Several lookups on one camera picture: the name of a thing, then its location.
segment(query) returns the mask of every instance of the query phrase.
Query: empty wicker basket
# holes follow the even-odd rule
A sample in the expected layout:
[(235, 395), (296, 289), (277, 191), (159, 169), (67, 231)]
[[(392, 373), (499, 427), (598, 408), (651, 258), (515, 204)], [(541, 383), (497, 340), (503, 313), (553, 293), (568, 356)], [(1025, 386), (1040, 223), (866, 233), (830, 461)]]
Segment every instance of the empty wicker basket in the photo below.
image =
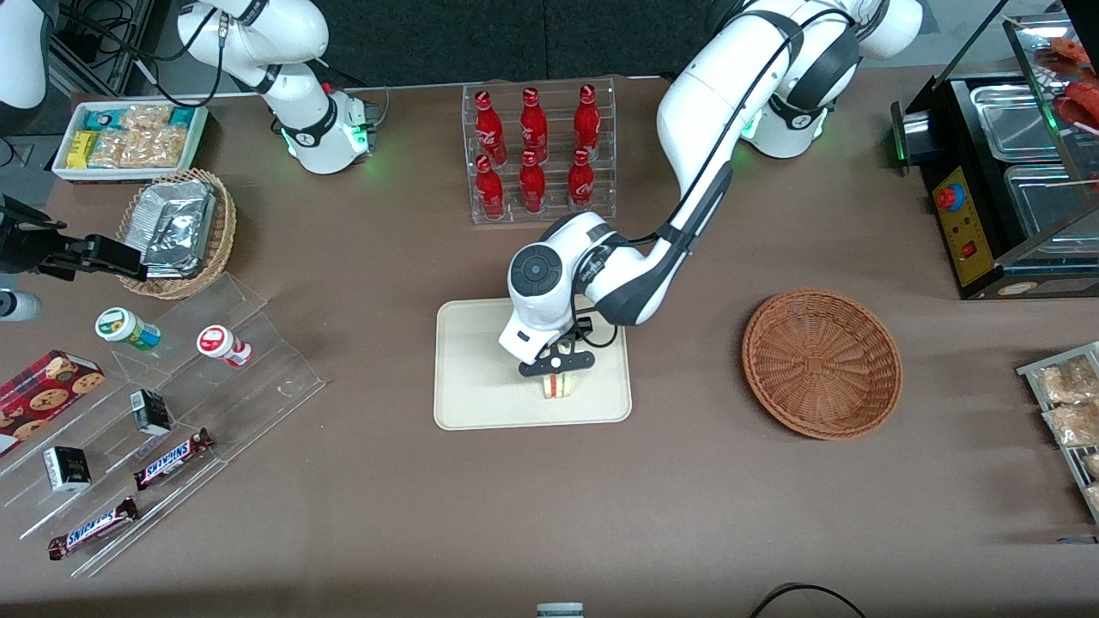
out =
[[(202, 269), (190, 279), (148, 279), (147, 282), (135, 282), (127, 277), (119, 277), (122, 285), (130, 291), (142, 296), (153, 296), (164, 300), (177, 300), (198, 294), (202, 288), (212, 284), (214, 279), (225, 269), (229, 263), (229, 254), (233, 250), (233, 234), (236, 232), (236, 206), (233, 203), (233, 196), (229, 195), (225, 186), (217, 176), (202, 169), (188, 169), (157, 178), (151, 185), (163, 183), (181, 183), (184, 180), (202, 180), (209, 183), (218, 191), (218, 201), (213, 209), (213, 221), (210, 223), (210, 235), (207, 239), (206, 257)], [(114, 238), (119, 242), (126, 235), (130, 229), (130, 218), (133, 217), (134, 206), (141, 191), (130, 200), (130, 208), (122, 216), (122, 224)]]
[(797, 289), (764, 302), (744, 333), (752, 391), (786, 427), (822, 440), (877, 429), (897, 407), (897, 345), (862, 305), (824, 289)]

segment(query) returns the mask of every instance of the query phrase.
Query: clear acrylic rack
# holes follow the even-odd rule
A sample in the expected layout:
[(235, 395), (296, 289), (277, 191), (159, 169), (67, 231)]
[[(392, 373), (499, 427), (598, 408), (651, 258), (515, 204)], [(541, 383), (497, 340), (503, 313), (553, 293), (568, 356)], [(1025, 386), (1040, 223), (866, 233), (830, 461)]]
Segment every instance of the clear acrylic rack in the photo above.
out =
[[(52, 433), (0, 467), (0, 504), (4, 521), (19, 526), (20, 539), (42, 547), (133, 496), (142, 514), (137, 521), (103, 540), (93, 540), (57, 563), (74, 577), (101, 571), (160, 519), (258, 440), (280, 420), (324, 387), (309, 362), (287, 343), (259, 309), (266, 301), (231, 275), (222, 275), (198, 295), (180, 302), (154, 323), (163, 333), (151, 353), (130, 347), (114, 352), (119, 369), (81, 400), (79, 409), (58, 418)], [(227, 327), (252, 344), (252, 360), (242, 368), (202, 356), (195, 347), (199, 331)], [(159, 391), (171, 416), (166, 435), (137, 431), (130, 394), (138, 388)], [(137, 492), (133, 473), (206, 428), (215, 444), (184, 464), (167, 479)], [(64, 445), (85, 451), (92, 485), (79, 493), (52, 492), (42, 460), (44, 449)]]

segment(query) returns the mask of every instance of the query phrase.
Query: green led light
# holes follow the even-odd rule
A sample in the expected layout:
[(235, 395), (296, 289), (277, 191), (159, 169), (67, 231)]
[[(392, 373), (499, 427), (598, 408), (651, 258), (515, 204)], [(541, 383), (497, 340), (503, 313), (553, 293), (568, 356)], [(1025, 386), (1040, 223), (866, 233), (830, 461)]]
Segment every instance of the green led light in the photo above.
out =
[(293, 142), (290, 141), (290, 136), (286, 134), (286, 129), (280, 130), (282, 133), (282, 139), (286, 140), (286, 150), (290, 151), (290, 156), (298, 158), (298, 153), (293, 150)]
[(756, 112), (756, 115), (755, 118), (752, 119), (752, 122), (750, 122), (748, 125), (744, 128), (744, 131), (741, 131), (741, 136), (744, 137), (745, 140), (751, 140), (752, 137), (755, 137), (756, 125), (759, 124), (761, 118), (763, 118), (763, 110)]
[(824, 119), (828, 118), (828, 108), (821, 110), (821, 123), (817, 125), (817, 132), (813, 133), (813, 140), (821, 136), (824, 132)]

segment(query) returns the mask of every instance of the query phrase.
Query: red-labeled bottle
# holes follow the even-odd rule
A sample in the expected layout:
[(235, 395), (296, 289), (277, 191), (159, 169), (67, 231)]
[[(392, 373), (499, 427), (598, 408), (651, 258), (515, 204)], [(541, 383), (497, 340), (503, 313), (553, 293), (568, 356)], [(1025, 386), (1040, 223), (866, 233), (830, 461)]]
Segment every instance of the red-labeled bottle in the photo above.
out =
[(546, 197), (546, 174), (539, 165), (532, 150), (523, 151), (523, 169), (519, 172), (519, 189), (523, 192), (523, 208), (532, 214), (542, 212)]
[(573, 117), (576, 147), (588, 151), (588, 162), (599, 158), (599, 108), (596, 107), (596, 87), (580, 86), (580, 107)]
[(477, 106), (477, 140), (481, 150), (499, 167), (508, 161), (508, 146), (503, 144), (503, 123), (492, 109), (492, 98), (485, 90), (474, 95)]
[(596, 176), (588, 165), (588, 151), (576, 148), (573, 153), (573, 167), (568, 170), (568, 206), (573, 210), (591, 208), (591, 188)]
[(489, 219), (503, 217), (503, 183), (492, 169), (488, 155), (477, 155), (477, 200)]
[(523, 129), (523, 148), (534, 151), (539, 163), (545, 163), (550, 158), (550, 125), (534, 88), (523, 88), (523, 113), (519, 117), (519, 125)]

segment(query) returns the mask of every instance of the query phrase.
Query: bagged snack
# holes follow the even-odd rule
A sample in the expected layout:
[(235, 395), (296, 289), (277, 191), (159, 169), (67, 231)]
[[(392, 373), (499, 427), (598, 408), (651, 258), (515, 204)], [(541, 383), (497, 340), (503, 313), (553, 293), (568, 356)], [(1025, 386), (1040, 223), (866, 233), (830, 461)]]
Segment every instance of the bagged snack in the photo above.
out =
[(184, 155), (187, 130), (182, 126), (162, 126), (126, 132), (121, 167), (175, 167)]
[(171, 118), (173, 106), (130, 106), (120, 121), (125, 129), (159, 129)]
[(1034, 372), (1034, 382), (1051, 404), (1079, 404), (1099, 397), (1099, 376), (1084, 355)]
[(1094, 510), (1099, 511), (1099, 484), (1088, 485), (1084, 488), (1084, 498)]
[(171, 120), (168, 124), (174, 124), (176, 126), (182, 126), (187, 129), (191, 125), (191, 119), (195, 118), (195, 110), (191, 108), (176, 108), (171, 112)]
[(1099, 408), (1095, 404), (1070, 404), (1048, 412), (1050, 426), (1063, 446), (1099, 444)]
[(102, 131), (103, 129), (123, 129), (122, 117), (126, 110), (90, 111), (84, 119), (85, 131)]
[(1088, 471), (1091, 478), (1099, 478), (1099, 453), (1084, 455), (1081, 461), (1084, 462), (1084, 470)]
[(99, 133), (95, 131), (77, 131), (73, 135), (73, 145), (65, 155), (65, 167), (69, 169), (85, 169), (88, 167), (88, 157), (96, 147), (96, 140)]
[(88, 156), (88, 167), (116, 168), (122, 165), (122, 152), (126, 146), (127, 131), (104, 129), (99, 132), (96, 147)]

